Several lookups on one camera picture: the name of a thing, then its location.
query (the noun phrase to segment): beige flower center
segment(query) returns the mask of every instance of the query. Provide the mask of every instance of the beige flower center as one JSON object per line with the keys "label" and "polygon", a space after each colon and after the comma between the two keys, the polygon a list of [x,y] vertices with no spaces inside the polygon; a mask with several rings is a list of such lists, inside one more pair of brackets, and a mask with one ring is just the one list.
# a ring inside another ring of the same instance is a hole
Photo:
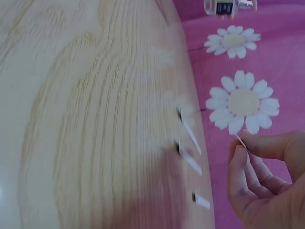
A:
{"label": "beige flower center", "polygon": [[236,115],[253,115],[259,109],[259,97],[252,90],[237,89],[228,98],[228,107]]}
{"label": "beige flower center", "polygon": [[246,43],[246,38],[240,34],[227,34],[222,39],[222,44],[226,48],[237,48]]}

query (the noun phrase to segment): white paper stick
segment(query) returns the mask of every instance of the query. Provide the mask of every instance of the white paper stick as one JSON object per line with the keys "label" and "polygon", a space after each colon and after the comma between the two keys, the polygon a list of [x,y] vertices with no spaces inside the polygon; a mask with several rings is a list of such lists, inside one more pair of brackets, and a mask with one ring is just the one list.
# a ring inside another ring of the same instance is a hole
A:
{"label": "white paper stick", "polygon": [[179,146],[179,154],[183,160],[185,160],[199,175],[202,175],[202,169],[197,164],[197,162],[192,158],[180,145]]}
{"label": "white paper stick", "polygon": [[196,204],[198,204],[198,205],[200,205],[202,207],[205,207],[206,209],[210,209],[211,208],[211,203],[207,199],[199,196],[196,193],[195,193],[195,198],[194,199],[195,199],[195,203]]}
{"label": "white paper stick", "polygon": [[190,136],[193,144],[195,145],[196,149],[198,150],[199,154],[201,155],[201,148],[197,142],[197,139],[192,131],[192,129],[190,128],[190,126],[187,124],[186,120],[184,118],[181,117],[181,121],[182,124],[184,125],[186,132],[188,133],[188,135]]}
{"label": "white paper stick", "polygon": [[238,139],[238,141],[243,145],[243,147],[245,147],[245,149],[247,149],[245,143],[242,141],[242,139],[236,134],[236,137]]}

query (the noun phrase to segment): light wooden surface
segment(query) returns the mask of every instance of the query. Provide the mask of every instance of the light wooden surface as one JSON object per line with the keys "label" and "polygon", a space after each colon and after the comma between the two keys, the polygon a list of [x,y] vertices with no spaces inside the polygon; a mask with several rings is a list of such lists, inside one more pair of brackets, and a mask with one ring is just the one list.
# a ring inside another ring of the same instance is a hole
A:
{"label": "light wooden surface", "polygon": [[213,229],[199,110],[171,0],[2,0],[0,227]]}

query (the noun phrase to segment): pink fabric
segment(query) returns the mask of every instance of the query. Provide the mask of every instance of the pink fabric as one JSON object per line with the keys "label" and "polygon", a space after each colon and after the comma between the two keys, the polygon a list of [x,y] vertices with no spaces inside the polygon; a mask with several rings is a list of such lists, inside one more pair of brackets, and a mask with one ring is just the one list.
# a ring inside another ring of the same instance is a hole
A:
{"label": "pink fabric", "polygon": [[[257,0],[259,6],[264,4],[305,4],[304,0]],[[205,15],[203,0],[173,0],[181,21],[200,18]]]}
{"label": "pink fabric", "polygon": [[[261,34],[255,51],[247,50],[244,59],[229,59],[226,53],[214,56],[206,48],[190,52],[199,102],[202,108],[210,98],[211,87],[221,87],[221,77],[231,78],[237,70],[253,72],[255,81],[265,79],[274,89],[272,97],[280,103],[280,114],[272,117],[270,129],[259,134],[275,135],[305,129],[305,5],[263,6],[254,13],[240,13],[234,21],[219,21],[210,16],[183,23],[190,49],[202,47],[207,36],[229,25],[253,28]],[[242,228],[227,200],[227,158],[229,142],[234,136],[220,130],[209,120],[210,110],[202,114],[213,188],[217,229]],[[267,161],[276,175],[290,181],[285,165]]]}

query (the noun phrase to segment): paper daisy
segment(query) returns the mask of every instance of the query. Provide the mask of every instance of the paper daisy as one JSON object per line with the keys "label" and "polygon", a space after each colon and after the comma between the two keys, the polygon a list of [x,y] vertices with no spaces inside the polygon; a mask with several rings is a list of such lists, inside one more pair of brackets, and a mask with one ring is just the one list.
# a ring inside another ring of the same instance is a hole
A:
{"label": "paper daisy", "polygon": [[261,35],[254,33],[254,29],[244,30],[242,26],[231,25],[227,30],[218,29],[218,34],[208,36],[208,41],[204,43],[207,53],[214,52],[214,55],[228,53],[229,58],[238,56],[240,59],[246,56],[246,48],[255,50],[255,42],[261,39]]}
{"label": "paper daisy", "polygon": [[272,125],[271,116],[279,114],[280,104],[270,98],[273,89],[266,80],[254,83],[254,75],[237,71],[234,81],[224,76],[221,78],[224,89],[210,89],[212,98],[205,102],[208,109],[214,110],[210,121],[221,130],[229,127],[229,134],[237,134],[244,125],[252,134],[257,134],[259,127],[268,129]]}

